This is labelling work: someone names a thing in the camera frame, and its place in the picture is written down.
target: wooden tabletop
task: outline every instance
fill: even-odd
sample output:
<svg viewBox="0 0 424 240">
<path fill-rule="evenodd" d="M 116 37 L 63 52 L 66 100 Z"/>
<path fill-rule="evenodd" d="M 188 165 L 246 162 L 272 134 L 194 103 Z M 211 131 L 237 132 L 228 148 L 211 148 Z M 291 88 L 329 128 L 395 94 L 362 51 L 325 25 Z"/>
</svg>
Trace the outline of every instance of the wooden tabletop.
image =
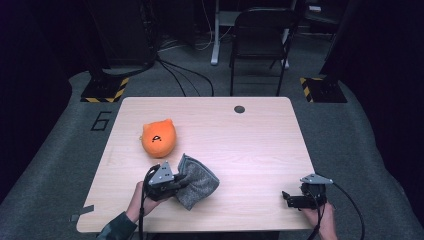
<svg viewBox="0 0 424 240">
<path fill-rule="evenodd" d="M 244 108 L 235 112 L 236 106 Z M 146 123 L 171 118 L 177 143 L 153 159 L 139 137 Z M 201 161 L 220 180 L 208 198 L 186 210 L 175 198 L 144 218 L 146 232 L 267 231 L 311 228 L 288 208 L 281 191 L 301 195 L 301 177 L 314 172 L 293 107 L 284 97 L 131 97 L 122 102 L 81 215 L 80 232 L 100 232 L 125 211 L 150 167 L 181 156 Z"/>
</svg>

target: person's right hand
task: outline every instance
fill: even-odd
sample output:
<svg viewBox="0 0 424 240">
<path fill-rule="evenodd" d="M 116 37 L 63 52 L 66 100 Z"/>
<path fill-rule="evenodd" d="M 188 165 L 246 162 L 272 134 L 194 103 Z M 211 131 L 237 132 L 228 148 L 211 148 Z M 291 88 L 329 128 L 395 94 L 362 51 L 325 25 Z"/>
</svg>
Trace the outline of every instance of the person's right hand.
<svg viewBox="0 0 424 240">
<path fill-rule="evenodd" d="M 312 226 L 316 226 L 318 223 L 318 211 L 302 208 L 300 209 L 303 214 L 308 219 L 309 223 Z M 337 240 L 336 234 L 336 222 L 334 220 L 334 207 L 329 202 L 320 207 L 320 214 L 324 211 L 324 215 L 322 216 L 319 235 L 322 240 Z"/>
</svg>

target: orange plush toy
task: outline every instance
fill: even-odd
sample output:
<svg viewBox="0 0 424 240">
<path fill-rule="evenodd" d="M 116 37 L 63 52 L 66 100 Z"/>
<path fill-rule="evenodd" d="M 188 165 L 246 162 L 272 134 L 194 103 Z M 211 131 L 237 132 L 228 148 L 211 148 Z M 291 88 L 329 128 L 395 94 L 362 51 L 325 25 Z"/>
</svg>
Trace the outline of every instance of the orange plush toy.
<svg viewBox="0 0 424 240">
<path fill-rule="evenodd" d="M 177 133 L 171 119 L 143 125 L 140 137 L 144 150 L 154 158 L 168 155 L 175 147 Z"/>
</svg>

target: yellow and black hazard tape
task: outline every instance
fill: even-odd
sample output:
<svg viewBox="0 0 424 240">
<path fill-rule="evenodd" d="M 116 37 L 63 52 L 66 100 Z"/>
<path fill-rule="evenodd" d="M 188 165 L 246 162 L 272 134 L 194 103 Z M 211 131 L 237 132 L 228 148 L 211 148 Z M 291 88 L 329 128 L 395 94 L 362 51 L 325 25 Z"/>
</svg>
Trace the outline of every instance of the yellow and black hazard tape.
<svg viewBox="0 0 424 240">
<path fill-rule="evenodd" d="M 311 91 L 309 90 L 307 80 L 321 81 L 322 78 L 300 78 L 300 83 L 302 84 L 303 93 L 305 93 L 306 100 L 312 103 L 314 102 L 314 99 L 312 98 Z"/>
<path fill-rule="evenodd" d="M 122 80 L 118 91 L 116 92 L 114 97 L 111 98 L 95 98 L 95 97 L 82 97 L 81 102 L 92 102 L 92 103 L 98 103 L 98 102 L 117 102 L 121 98 L 122 94 L 124 93 L 125 87 L 127 86 L 129 78 L 125 78 Z"/>
</svg>

